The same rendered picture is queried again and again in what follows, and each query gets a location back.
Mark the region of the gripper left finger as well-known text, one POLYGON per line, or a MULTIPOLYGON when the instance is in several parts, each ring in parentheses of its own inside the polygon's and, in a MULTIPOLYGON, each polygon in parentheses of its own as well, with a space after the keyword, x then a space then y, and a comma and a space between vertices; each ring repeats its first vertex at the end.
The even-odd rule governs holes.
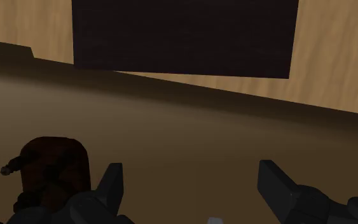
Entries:
POLYGON ((111 163, 95 190, 77 193, 63 209, 29 207, 15 213, 7 224, 134 224, 118 214, 124 194, 123 165, 111 163))

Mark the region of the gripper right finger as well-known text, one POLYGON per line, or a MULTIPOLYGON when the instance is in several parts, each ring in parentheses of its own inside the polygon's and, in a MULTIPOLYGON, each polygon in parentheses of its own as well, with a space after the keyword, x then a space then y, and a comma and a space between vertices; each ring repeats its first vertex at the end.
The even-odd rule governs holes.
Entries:
POLYGON ((260 160, 257 189, 280 224, 358 224, 358 197, 346 204, 296 184, 272 160, 260 160))

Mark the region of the dark red brown appliance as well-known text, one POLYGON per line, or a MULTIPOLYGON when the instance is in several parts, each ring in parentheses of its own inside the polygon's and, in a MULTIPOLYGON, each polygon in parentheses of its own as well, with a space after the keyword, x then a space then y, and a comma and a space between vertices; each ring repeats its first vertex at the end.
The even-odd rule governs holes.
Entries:
POLYGON ((29 141, 0 173, 8 176, 17 171, 22 193, 13 205, 14 213, 38 206, 55 213, 72 196, 91 190, 87 150, 72 138, 43 136, 29 141))

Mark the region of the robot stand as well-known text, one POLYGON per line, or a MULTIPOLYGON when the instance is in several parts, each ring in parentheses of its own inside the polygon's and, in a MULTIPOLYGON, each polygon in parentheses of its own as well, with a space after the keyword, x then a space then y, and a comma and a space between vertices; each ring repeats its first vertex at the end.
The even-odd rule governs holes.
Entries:
POLYGON ((287 79, 299 0, 71 0, 74 65, 287 79))

